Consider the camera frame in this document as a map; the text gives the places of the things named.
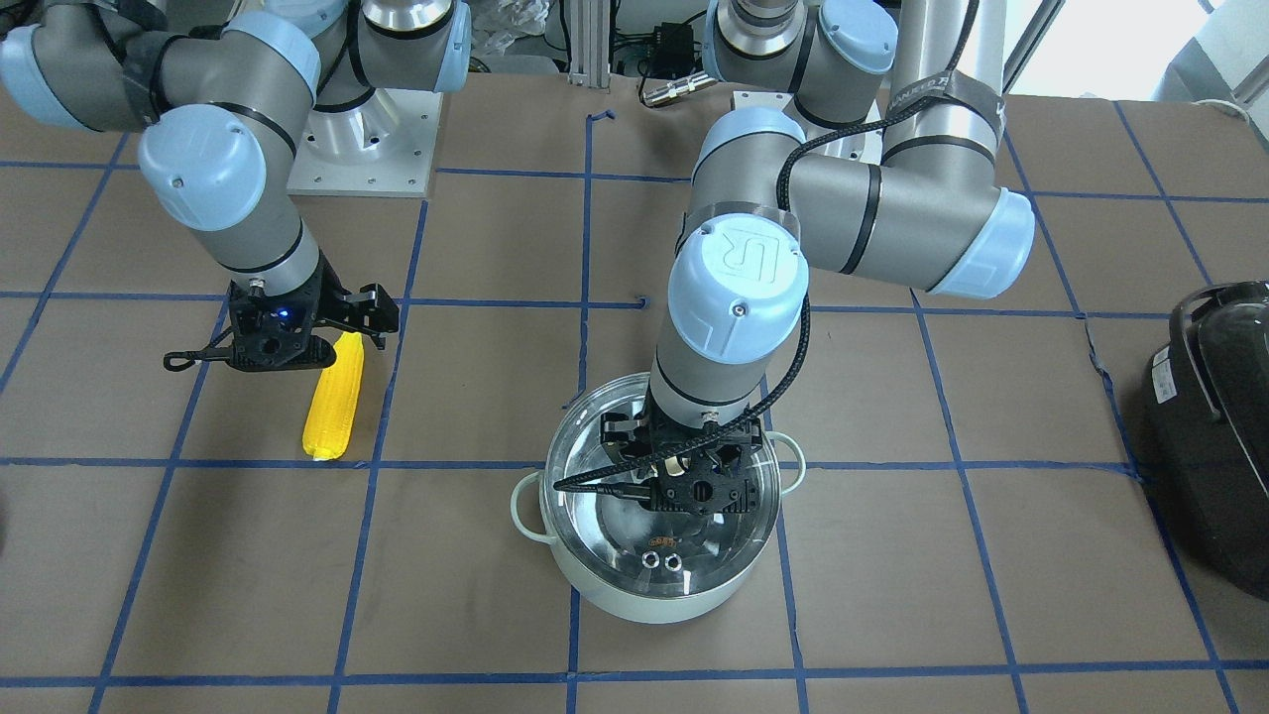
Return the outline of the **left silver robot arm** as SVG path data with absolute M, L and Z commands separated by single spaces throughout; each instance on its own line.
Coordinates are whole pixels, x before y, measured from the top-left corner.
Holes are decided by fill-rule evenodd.
M 654 512 L 745 514 L 761 416 L 802 370 L 813 270 L 989 299 L 1032 250 L 1029 202 L 995 181 L 1003 1 L 713 1 L 716 79 L 787 93 L 711 127 L 640 413 L 607 413 L 609 465 L 557 493 Z

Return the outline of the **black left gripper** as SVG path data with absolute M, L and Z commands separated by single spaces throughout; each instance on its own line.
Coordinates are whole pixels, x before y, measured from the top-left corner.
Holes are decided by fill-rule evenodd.
M 600 416 L 600 444 L 610 460 L 634 462 L 662 448 L 669 448 L 671 455 L 640 467 L 629 482 L 603 479 L 595 484 L 599 495 L 634 498 L 652 512 L 750 514 L 761 506 L 756 457 L 764 448 L 764 435 L 756 417 L 717 443 L 687 450 L 685 443 L 699 430 L 676 424 L 654 402 L 637 402 L 634 410 Z

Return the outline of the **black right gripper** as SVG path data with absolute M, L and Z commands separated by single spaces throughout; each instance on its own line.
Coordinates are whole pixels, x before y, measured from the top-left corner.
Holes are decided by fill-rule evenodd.
M 321 299 L 324 326 L 367 335 L 377 351 L 385 351 L 387 335 L 400 331 L 398 304 L 378 284 L 362 287 L 358 293 L 324 285 L 330 273 L 326 257 L 319 254 L 312 275 L 282 295 L 266 297 L 231 282 L 228 316 L 233 337 L 228 367 L 237 372 L 286 372 L 334 365 L 338 356 L 332 345 L 312 334 Z

